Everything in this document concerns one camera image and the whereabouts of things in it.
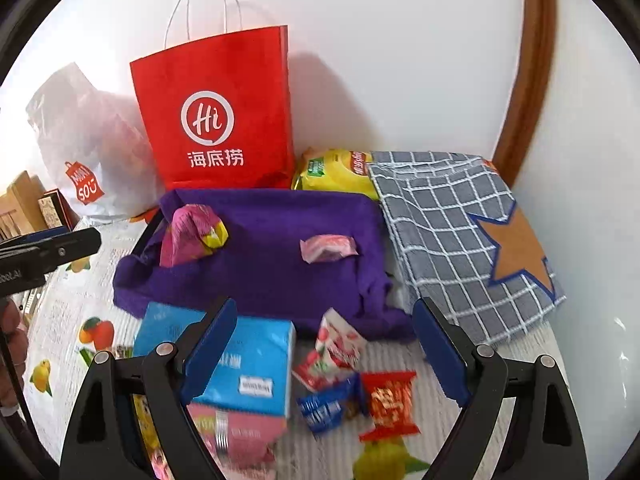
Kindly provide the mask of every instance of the green label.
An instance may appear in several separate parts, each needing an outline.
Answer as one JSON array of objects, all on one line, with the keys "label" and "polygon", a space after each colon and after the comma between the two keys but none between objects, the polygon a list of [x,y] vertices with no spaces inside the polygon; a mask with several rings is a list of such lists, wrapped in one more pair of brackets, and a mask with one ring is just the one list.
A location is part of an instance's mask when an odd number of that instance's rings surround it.
[{"label": "green label", "polygon": [[312,158],[306,167],[308,176],[324,176],[324,158]]}]

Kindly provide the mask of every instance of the blue gripper pad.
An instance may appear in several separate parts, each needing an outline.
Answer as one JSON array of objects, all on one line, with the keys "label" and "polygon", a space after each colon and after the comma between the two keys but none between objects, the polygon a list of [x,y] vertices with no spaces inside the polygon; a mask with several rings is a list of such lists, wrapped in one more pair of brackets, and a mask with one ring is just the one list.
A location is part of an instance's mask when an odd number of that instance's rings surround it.
[{"label": "blue gripper pad", "polygon": [[413,318],[415,335],[442,391],[449,399],[455,400],[460,408],[464,408],[471,399],[471,392],[466,387],[465,364],[423,300],[415,302]]},{"label": "blue gripper pad", "polygon": [[180,400],[186,406],[195,397],[204,393],[207,384],[215,370],[215,365],[220,361],[226,345],[238,323],[238,308],[234,300],[226,300],[220,309],[216,319],[193,349],[190,359],[185,363],[184,375],[186,377],[180,390]]}]

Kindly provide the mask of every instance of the white wall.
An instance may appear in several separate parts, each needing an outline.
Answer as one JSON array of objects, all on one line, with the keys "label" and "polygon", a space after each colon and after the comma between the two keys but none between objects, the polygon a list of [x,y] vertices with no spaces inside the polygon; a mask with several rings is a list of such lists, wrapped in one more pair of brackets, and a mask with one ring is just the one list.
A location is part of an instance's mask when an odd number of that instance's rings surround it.
[{"label": "white wall", "polygon": [[[0,89],[0,189],[42,167],[24,108],[75,61],[133,103],[128,63],[161,49],[176,0],[63,0]],[[290,25],[296,147],[453,150],[491,156],[516,70],[522,0],[241,0],[245,23]],[[193,0],[194,33],[221,30],[220,0]],[[184,14],[171,40],[185,40]],[[129,110],[140,125],[136,106]]]},{"label": "white wall", "polygon": [[591,0],[559,0],[545,108],[515,186],[568,301],[552,320],[591,478],[640,429],[640,65]]}]

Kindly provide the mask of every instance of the plaid fabric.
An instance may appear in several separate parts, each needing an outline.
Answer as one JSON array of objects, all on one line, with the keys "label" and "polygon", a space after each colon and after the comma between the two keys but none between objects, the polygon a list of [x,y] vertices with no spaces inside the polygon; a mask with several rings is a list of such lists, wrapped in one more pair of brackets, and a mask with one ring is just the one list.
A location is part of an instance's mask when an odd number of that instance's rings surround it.
[{"label": "plaid fabric", "polygon": [[514,198],[480,156],[374,152],[369,174],[408,287],[411,312],[429,296],[476,344],[527,333],[564,299],[547,265],[555,298],[528,276],[490,284],[495,246],[469,217],[507,219]]}]

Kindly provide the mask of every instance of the human hand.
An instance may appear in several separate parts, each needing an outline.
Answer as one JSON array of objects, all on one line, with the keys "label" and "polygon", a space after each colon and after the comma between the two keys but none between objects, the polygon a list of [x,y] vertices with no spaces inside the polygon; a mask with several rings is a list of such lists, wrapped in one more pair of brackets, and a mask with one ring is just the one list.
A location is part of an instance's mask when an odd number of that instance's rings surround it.
[{"label": "human hand", "polygon": [[[0,303],[5,302],[4,298],[0,298]],[[22,376],[26,370],[27,346],[29,340],[27,334],[20,325],[20,311],[15,303],[8,300],[4,309],[4,314],[0,319],[0,330],[6,334],[6,339],[11,352],[11,358],[14,362],[15,371],[20,378],[20,387],[24,387],[24,379]],[[0,358],[0,406],[4,408],[12,408],[18,404],[18,399],[11,384],[9,370],[4,364],[4,360]]]}]

